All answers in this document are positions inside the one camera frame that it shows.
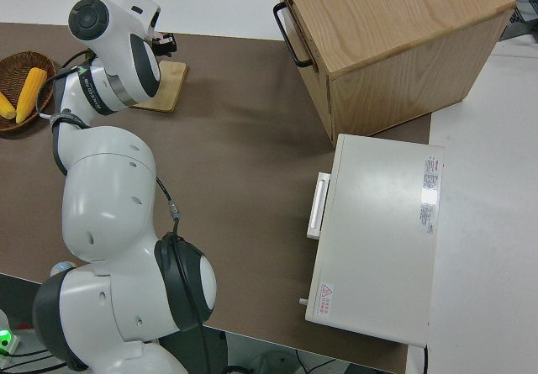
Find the wooden box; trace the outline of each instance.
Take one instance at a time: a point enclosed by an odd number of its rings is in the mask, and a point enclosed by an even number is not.
[[[277,22],[284,17],[285,40],[335,145],[340,133],[375,134],[460,102],[514,7],[514,0],[282,0],[273,11]]]

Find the brown basket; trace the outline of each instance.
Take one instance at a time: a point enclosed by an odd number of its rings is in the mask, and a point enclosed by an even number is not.
[[[14,107],[17,107],[18,96],[32,67],[45,70],[47,78],[54,76],[56,73],[52,60],[38,52],[19,52],[0,61],[0,92],[6,96]],[[41,93],[41,109],[45,109],[51,99],[52,84],[49,84]],[[35,112],[35,108],[32,109],[31,114],[21,124],[16,124],[15,119],[4,119],[0,116],[0,132],[13,132],[24,129],[37,117],[38,114]]]

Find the corn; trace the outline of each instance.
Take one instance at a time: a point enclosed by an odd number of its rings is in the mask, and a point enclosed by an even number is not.
[[[47,72],[37,67],[32,67],[26,76],[23,89],[18,96],[17,117],[15,122],[22,123],[32,112],[35,105],[35,99],[40,91],[41,86],[47,79]]]
[[[5,95],[0,92],[0,116],[5,119],[13,119],[16,111]]]

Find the white table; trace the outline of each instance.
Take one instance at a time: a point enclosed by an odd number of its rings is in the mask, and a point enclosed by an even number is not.
[[[469,96],[432,115],[446,148],[430,374],[538,372],[538,45],[497,44]],[[422,372],[422,350],[407,373]]]

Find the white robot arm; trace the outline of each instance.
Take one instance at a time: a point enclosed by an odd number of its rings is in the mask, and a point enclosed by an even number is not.
[[[154,97],[159,7],[150,0],[81,0],[69,28],[97,58],[55,81],[54,156],[66,174],[62,231],[87,265],[45,282],[34,301],[41,340],[74,370],[186,373],[158,339],[201,325],[216,280],[207,258],[153,227],[156,166],[150,148],[99,115]]]

